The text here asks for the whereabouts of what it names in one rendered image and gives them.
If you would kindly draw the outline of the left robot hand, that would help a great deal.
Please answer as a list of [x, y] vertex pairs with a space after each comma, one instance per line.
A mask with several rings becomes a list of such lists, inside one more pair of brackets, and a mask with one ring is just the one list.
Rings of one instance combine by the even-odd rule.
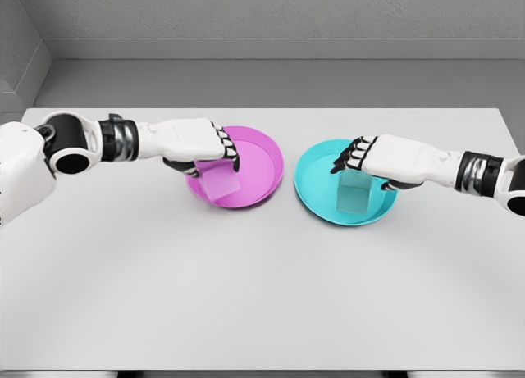
[[231, 161], [240, 170], [240, 155], [231, 137], [207, 118], [179, 119], [159, 124], [164, 133], [162, 158], [166, 165], [192, 178], [199, 178], [196, 162]]

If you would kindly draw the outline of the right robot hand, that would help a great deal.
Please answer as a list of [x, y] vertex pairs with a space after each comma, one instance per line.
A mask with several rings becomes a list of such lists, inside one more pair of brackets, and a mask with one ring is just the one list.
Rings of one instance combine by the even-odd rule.
[[432, 151], [428, 143], [394, 135], [360, 136], [334, 160], [330, 173], [364, 171], [385, 179], [384, 190], [413, 189], [424, 183]]

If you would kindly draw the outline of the pink block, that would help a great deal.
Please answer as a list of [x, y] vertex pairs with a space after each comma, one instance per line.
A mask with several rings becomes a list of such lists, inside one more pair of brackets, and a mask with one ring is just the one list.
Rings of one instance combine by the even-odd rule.
[[229, 159], [196, 162], [199, 178], [194, 190], [209, 202], [228, 197], [240, 190], [239, 174]]

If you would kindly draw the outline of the cyan block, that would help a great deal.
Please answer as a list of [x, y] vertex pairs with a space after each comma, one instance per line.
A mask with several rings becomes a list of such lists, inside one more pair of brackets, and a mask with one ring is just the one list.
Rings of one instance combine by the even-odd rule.
[[340, 173], [336, 209], [356, 215], [367, 215], [372, 191], [372, 176], [363, 171], [345, 170]]

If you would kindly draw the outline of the pink plate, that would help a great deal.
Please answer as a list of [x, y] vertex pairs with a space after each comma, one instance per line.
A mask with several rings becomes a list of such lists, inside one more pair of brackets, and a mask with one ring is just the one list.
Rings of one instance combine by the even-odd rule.
[[224, 128], [240, 155], [240, 190], [217, 202], [209, 202], [194, 190], [198, 178], [187, 177], [186, 184], [199, 198], [217, 207], [242, 208], [261, 202], [276, 189], [284, 172], [284, 159], [276, 142], [260, 130], [247, 126]]

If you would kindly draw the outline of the cyan plate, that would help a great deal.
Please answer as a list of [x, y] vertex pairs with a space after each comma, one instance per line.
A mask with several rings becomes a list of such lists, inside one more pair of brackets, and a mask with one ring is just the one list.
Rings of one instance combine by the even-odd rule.
[[359, 226], [381, 219], [394, 206], [397, 193], [382, 189], [384, 179], [372, 177], [367, 215], [339, 212], [336, 209], [340, 172], [331, 174], [333, 161], [350, 144], [348, 139], [326, 140], [309, 148], [299, 159], [294, 186], [304, 206], [325, 221], [344, 226]]

